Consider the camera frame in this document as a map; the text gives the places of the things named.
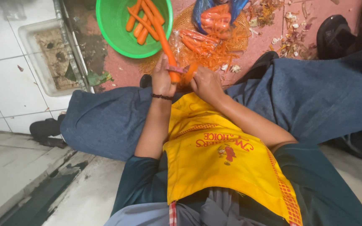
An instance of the pink floor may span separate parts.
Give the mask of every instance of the pink floor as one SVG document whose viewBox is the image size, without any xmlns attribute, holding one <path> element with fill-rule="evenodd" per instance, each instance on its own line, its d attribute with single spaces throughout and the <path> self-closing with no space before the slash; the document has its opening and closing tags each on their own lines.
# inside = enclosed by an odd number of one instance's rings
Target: pink floor
<svg viewBox="0 0 362 226">
<path fill-rule="evenodd" d="M 178 15 L 184 8 L 188 7 L 194 2 L 194 0 L 172 0 L 174 17 Z M 233 84 L 237 79 L 242 77 L 252 66 L 258 57 L 265 51 L 269 50 L 269 45 L 275 37 L 285 35 L 287 28 L 284 22 L 284 14 L 287 12 L 297 13 L 297 18 L 300 24 L 305 21 L 302 12 L 302 3 L 304 1 L 292 1 L 291 5 L 286 4 L 280 11 L 275 12 L 274 24 L 266 26 L 264 28 L 253 28 L 257 32 L 262 32 L 261 36 L 253 34 L 249 37 L 249 44 L 247 50 L 243 53 L 240 59 L 234 60 L 234 64 L 238 64 L 243 67 L 243 70 L 239 73 L 228 72 L 225 77 L 223 85 Z M 308 46 L 311 43 L 316 44 L 316 33 L 321 23 L 329 16 L 334 14 L 343 15 L 350 28 L 356 33 L 357 18 L 362 5 L 362 0 L 344 0 L 340 1 L 340 4 L 336 5 L 330 0 L 306 0 L 306 11 L 310 13 L 309 17 L 317 17 L 313 21 L 311 29 L 307 32 L 304 44 Z M 280 48 L 280 42 L 273 45 L 274 49 Z M 109 45 L 107 45 L 108 56 L 105 59 L 104 70 L 108 71 L 114 81 L 108 81 L 101 86 L 105 90 L 111 90 L 116 87 L 123 86 L 139 86 L 139 79 L 142 74 L 139 72 L 139 61 L 124 57 Z"/>
</svg>

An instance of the blue plastic bag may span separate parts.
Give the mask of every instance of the blue plastic bag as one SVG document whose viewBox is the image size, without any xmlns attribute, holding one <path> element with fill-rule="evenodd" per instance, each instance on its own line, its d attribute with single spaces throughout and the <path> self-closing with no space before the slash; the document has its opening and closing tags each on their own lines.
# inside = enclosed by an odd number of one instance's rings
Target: blue plastic bag
<svg viewBox="0 0 362 226">
<path fill-rule="evenodd" d="M 230 13 L 231 13 L 231 24 L 240 14 L 241 10 L 248 3 L 249 0 L 230 0 L 226 4 L 230 4 Z M 194 10 L 192 11 L 192 23 L 197 28 L 197 30 L 202 34 L 207 34 L 204 31 L 201 24 L 201 14 L 212 7 L 215 7 L 219 4 L 225 4 L 227 0 L 197 0 L 194 6 Z"/>
</svg>

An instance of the cartoon character print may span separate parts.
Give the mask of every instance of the cartoon character print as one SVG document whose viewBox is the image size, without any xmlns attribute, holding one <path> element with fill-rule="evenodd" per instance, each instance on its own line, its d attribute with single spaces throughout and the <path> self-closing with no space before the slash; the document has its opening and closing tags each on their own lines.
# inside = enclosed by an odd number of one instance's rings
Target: cartoon character print
<svg viewBox="0 0 362 226">
<path fill-rule="evenodd" d="M 217 149 L 217 153 L 219 154 L 219 158 L 223 158 L 224 156 L 226 156 L 226 161 L 224 162 L 225 165 L 230 166 L 230 162 L 233 161 L 233 157 L 237 158 L 235 156 L 234 150 L 232 147 L 230 147 L 228 144 L 224 144 L 222 146 L 220 146 Z"/>
</svg>

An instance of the dark green sleeve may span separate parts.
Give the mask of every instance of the dark green sleeve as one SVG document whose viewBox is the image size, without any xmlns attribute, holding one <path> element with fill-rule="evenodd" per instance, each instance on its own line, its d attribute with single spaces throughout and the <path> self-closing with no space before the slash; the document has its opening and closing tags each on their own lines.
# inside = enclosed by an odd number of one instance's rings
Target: dark green sleeve
<svg viewBox="0 0 362 226">
<path fill-rule="evenodd" d="M 306 226 L 362 226 L 362 204 L 316 145 L 287 144 L 275 151 L 297 195 Z"/>
<path fill-rule="evenodd" d="M 111 215 L 129 205 L 167 201 L 167 183 L 157 176 L 158 167 L 153 158 L 133 156 L 125 163 Z"/>
</svg>

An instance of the red checkered cloth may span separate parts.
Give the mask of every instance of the red checkered cloth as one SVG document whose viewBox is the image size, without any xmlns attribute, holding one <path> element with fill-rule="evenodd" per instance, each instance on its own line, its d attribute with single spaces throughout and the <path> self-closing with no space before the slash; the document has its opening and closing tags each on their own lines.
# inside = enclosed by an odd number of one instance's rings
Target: red checkered cloth
<svg viewBox="0 0 362 226">
<path fill-rule="evenodd" d="M 175 201 L 168 206 L 170 214 L 170 226 L 177 226 L 177 211 L 175 210 Z"/>
</svg>

